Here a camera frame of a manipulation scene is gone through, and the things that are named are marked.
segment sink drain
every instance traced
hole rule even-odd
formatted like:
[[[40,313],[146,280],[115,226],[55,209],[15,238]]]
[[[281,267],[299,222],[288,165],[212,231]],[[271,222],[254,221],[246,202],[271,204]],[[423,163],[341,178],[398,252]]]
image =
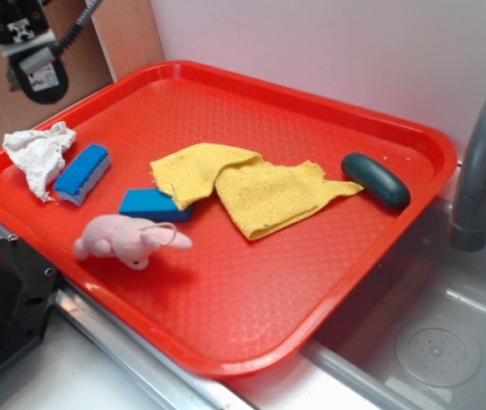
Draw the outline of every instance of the sink drain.
[[[396,338],[396,359],[421,383],[453,387],[470,380],[480,367],[480,348],[467,331],[445,319],[412,322]]]

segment yellow cloth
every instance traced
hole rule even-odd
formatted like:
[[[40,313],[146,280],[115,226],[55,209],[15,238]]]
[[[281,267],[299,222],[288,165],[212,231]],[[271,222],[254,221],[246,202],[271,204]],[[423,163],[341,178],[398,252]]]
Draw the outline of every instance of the yellow cloth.
[[[214,188],[231,219],[249,240],[260,239],[303,220],[336,196],[363,188],[329,181],[317,164],[276,166],[261,155],[226,145],[200,143],[152,161],[159,190],[180,210],[210,196]]]

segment blue sponge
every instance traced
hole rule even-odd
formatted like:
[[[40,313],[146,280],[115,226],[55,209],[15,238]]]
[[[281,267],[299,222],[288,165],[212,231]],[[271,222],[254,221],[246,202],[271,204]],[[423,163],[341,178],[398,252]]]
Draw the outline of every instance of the blue sponge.
[[[157,189],[129,190],[120,206],[120,214],[154,222],[190,220],[193,205],[180,211],[173,199]]]
[[[76,205],[94,188],[110,165],[109,152],[102,145],[89,145],[67,167],[55,182],[55,191],[61,199]]]

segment stainless steel sink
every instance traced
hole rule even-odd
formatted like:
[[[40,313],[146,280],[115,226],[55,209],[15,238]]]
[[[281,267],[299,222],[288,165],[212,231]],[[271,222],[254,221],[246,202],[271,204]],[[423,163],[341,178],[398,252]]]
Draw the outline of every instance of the stainless steel sink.
[[[307,347],[382,408],[486,408],[486,248],[452,249],[449,212],[436,200]]]

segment white wall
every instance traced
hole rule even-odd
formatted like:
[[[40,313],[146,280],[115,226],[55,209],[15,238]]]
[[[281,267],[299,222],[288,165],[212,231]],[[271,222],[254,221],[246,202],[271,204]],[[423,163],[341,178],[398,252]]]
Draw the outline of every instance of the white wall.
[[[486,98],[484,0],[150,0],[192,60],[414,120],[464,153]]]

